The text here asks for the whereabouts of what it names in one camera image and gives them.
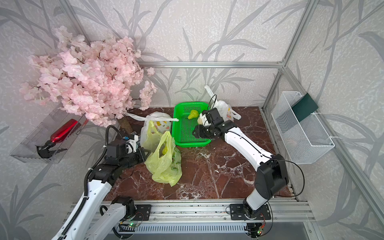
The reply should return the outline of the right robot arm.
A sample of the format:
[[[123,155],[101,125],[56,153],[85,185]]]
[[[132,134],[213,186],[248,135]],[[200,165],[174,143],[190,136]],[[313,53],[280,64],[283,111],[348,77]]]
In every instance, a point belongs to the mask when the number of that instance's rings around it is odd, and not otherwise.
[[[262,149],[233,122],[197,125],[193,135],[197,139],[223,139],[240,152],[255,169],[255,189],[243,201],[244,212],[249,219],[254,219],[260,208],[289,183],[284,157]]]

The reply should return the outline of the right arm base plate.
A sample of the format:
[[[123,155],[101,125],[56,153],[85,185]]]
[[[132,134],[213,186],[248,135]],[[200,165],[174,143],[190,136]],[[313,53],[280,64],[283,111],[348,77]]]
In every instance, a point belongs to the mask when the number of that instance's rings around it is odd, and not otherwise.
[[[245,204],[230,204],[230,215],[233,221],[271,220],[271,210],[267,204],[257,210]]]

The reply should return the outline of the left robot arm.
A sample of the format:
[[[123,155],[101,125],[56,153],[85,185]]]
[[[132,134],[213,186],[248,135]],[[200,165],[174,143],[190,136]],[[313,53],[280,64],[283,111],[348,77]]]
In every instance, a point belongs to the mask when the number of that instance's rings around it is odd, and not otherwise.
[[[121,221],[131,220],[138,213],[131,197],[116,197],[102,217],[92,224],[102,201],[123,171],[144,163],[150,151],[140,147],[135,133],[112,142],[106,141],[98,161],[84,179],[84,193],[74,210],[53,237],[55,240],[103,240]]]

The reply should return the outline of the green plastic basket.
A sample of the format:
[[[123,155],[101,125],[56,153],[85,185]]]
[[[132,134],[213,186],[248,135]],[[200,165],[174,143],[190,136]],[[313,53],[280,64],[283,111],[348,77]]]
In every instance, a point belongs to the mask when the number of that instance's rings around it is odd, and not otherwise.
[[[178,121],[172,124],[172,137],[177,146],[181,148],[205,147],[210,139],[197,139],[193,136],[193,131],[198,125],[197,119],[188,119],[192,110],[198,111],[200,114],[204,110],[208,110],[209,105],[204,102],[186,102],[179,103],[174,108],[174,118]]]

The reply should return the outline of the white printed plastic bag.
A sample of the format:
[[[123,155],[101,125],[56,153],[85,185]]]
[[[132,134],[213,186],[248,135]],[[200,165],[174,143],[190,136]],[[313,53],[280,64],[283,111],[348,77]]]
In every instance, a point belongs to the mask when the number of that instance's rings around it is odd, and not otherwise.
[[[234,121],[242,118],[242,116],[238,114],[229,104],[224,101],[217,100],[217,95],[213,93],[209,86],[206,85],[205,89],[211,97],[209,103],[210,109],[216,108],[224,121]]]

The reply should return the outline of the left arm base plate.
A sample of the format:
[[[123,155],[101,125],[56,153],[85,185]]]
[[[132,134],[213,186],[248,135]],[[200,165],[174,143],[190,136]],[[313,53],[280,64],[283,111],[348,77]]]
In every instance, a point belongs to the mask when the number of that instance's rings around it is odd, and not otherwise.
[[[152,205],[135,205],[135,212],[133,214],[128,213],[126,217],[122,219],[123,222],[136,221],[146,222],[150,219]]]

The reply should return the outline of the green pear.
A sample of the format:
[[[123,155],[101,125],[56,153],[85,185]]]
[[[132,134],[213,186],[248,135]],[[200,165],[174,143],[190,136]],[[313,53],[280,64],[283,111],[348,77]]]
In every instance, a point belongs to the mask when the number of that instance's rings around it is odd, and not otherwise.
[[[188,116],[188,119],[189,120],[192,120],[192,119],[197,119],[198,117],[200,116],[199,112],[197,110],[191,110],[189,116]]]

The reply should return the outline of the light green plastic bag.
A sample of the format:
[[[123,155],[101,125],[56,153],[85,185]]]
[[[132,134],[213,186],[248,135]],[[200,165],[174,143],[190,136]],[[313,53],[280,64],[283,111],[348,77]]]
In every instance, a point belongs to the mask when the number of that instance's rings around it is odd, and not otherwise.
[[[169,131],[160,133],[153,121],[149,121],[141,134],[141,146],[151,153],[145,160],[152,180],[175,186],[182,177],[182,156]]]

